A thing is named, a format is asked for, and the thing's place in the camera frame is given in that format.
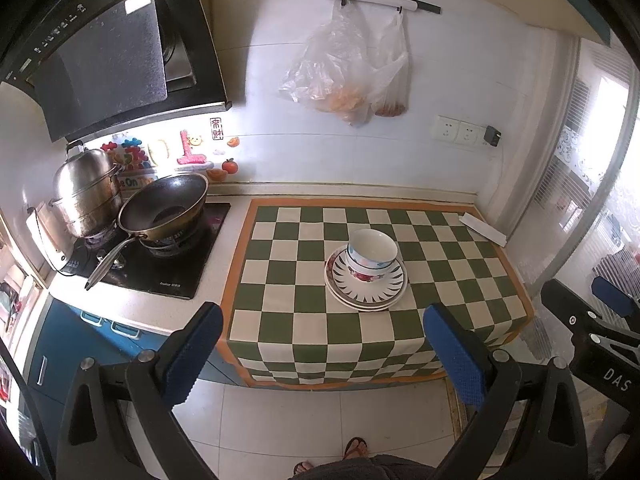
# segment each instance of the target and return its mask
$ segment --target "pot handle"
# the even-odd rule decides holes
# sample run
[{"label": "pot handle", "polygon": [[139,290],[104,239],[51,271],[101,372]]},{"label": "pot handle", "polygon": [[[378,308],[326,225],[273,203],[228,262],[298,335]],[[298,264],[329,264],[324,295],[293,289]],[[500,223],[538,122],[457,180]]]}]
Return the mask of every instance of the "pot handle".
[{"label": "pot handle", "polygon": [[69,152],[76,146],[80,146],[83,152],[86,151],[86,148],[84,147],[84,142],[82,142],[81,139],[74,140],[73,142],[68,143],[68,145],[66,146],[66,160],[69,160]]},{"label": "pot handle", "polygon": [[123,242],[117,244],[111,251],[109,251],[109,254],[107,254],[97,265],[97,267],[95,267],[94,272],[92,272],[89,278],[86,280],[86,283],[84,284],[84,290],[89,290],[90,288],[92,288],[92,286],[103,279],[107,275],[107,272],[109,272],[109,269],[111,269],[111,266],[120,254],[120,251],[130,243],[135,242],[138,238],[139,237],[137,236],[130,236]]}]

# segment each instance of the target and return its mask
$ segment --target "stack of plates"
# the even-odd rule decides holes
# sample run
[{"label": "stack of plates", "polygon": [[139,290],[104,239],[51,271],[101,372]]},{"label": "stack of plates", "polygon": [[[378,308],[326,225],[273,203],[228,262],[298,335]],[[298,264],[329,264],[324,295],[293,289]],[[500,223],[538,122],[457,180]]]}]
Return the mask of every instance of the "stack of plates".
[{"label": "stack of plates", "polygon": [[408,280],[404,264],[396,259],[390,270],[375,282],[361,282],[346,265],[347,246],[335,251],[324,266],[324,282],[339,301],[361,312],[386,310],[406,291]]}]

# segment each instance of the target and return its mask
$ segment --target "dark pants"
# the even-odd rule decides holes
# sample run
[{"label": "dark pants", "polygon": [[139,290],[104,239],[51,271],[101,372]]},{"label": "dark pants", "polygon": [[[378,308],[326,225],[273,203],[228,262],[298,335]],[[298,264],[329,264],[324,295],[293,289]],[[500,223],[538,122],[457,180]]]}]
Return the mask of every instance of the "dark pants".
[{"label": "dark pants", "polygon": [[434,468],[392,455],[350,458],[319,465],[295,480],[428,480]]}]

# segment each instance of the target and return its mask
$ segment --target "wok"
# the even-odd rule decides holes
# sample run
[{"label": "wok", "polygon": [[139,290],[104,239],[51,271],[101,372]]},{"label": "wok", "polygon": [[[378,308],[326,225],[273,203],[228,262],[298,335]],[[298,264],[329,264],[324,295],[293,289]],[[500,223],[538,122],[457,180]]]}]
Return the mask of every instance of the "wok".
[{"label": "wok", "polygon": [[118,225],[129,238],[117,244],[86,280],[89,290],[109,272],[124,247],[141,238],[162,240],[175,235],[202,211],[209,181],[199,173],[166,176],[134,193],[118,213]]}]

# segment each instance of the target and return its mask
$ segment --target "gas stove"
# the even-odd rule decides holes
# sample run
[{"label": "gas stove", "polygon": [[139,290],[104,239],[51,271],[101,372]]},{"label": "gas stove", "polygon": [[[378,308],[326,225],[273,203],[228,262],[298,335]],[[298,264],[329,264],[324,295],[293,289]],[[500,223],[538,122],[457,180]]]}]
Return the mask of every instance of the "gas stove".
[{"label": "gas stove", "polygon": [[[129,244],[102,282],[184,300],[194,298],[230,208],[228,203],[205,204],[202,215],[173,237]],[[114,224],[97,237],[79,239],[62,272],[88,278],[100,260],[127,237]]]}]

